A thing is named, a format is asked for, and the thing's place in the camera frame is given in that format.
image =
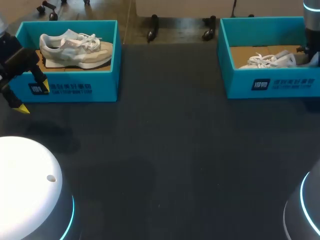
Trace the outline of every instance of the white sneaker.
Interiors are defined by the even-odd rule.
[[[295,55],[287,50],[279,52],[276,55],[252,56],[248,60],[248,64],[240,67],[240,69],[265,69],[265,68],[289,68],[297,65]]]
[[[113,44],[100,41],[95,34],[78,34],[69,29],[61,36],[42,34],[39,42],[47,68],[93,69],[112,58]]]

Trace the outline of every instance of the cyan led light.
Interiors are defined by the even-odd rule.
[[[71,226],[71,223],[74,219],[74,214],[75,214],[75,200],[74,200],[74,196],[72,196],[72,215],[71,215],[71,219],[70,219],[70,222],[69,222],[69,225],[68,227],[66,228],[64,234],[62,235],[62,237],[60,238],[60,240],[63,240],[65,238],[65,236],[67,235],[69,229],[70,229],[70,226]]]
[[[301,205],[302,205],[302,209],[303,209],[303,212],[304,212],[304,215],[306,216],[306,219],[308,220],[308,222],[310,223],[311,227],[315,230],[315,232],[320,236],[320,231],[319,229],[316,227],[316,225],[314,224],[314,222],[311,220],[307,210],[306,210],[306,206],[305,206],[305,203],[304,203],[304,198],[303,198],[303,188],[304,188],[304,183],[305,183],[305,180],[307,178],[307,176],[309,175],[310,172],[307,173],[307,175],[305,175],[302,183],[301,183],[301,188],[300,188],[300,201],[301,201]]]
[[[320,12],[320,9],[314,9],[314,8],[308,7],[306,6],[305,3],[303,3],[303,6],[305,7],[305,9],[308,9],[311,12]]]

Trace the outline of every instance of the dark gray table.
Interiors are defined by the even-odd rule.
[[[84,240],[282,240],[287,197],[320,157],[299,99],[228,100],[216,44],[128,45],[119,101],[0,100],[1,136],[57,157]]]

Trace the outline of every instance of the cardboard insert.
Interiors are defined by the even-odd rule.
[[[39,56],[40,61],[38,62],[38,66],[41,69],[42,72],[78,72],[78,71],[110,71],[110,63],[111,61],[109,61],[107,63],[107,65],[103,65],[102,67],[99,68],[95,68],[95,69],[82,69],[82,68],[72,68],[72,67],[66,67],[66,68],[47,68],[44,66],[44,62],[43,62],[43,56],[40,52],[40,50],[36,50],[35,51],[36,54]]]
[[[301,55],[299,62],[305,64],[307,59],[305,59],[306,54],[303,52],[297,52],[298,45],[278,45],[278,46],[232,46],[230,51],[232,54],[234,66],[238,69],[244,65],[248,64],[248,59],[252,56],[257,56],[261,54],[266,55],[276,55],[283,50],[288,50],[292,54]]]

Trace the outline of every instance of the shoe box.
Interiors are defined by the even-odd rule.
[[[42,34],[60,36],[71,29],[76,33],[95,34],[104,42],[113,44],[109,65],[93,70],[81,68],[46,68],[39,50]],[[22,22],[16,37],[25,48],[35,49],[38,66],[46,74],[50,92],[39,91],[30,72],[10,81],[10,87],[24,103],[115,102],[121,65],[121,39],[116,20],[93,21],[32,21]]]
[[[320,67],[239,69],[257,53],[296,54],[296,48],[305,45],[303,17],[221,19],[217,55],[227,97],[320,97]]]

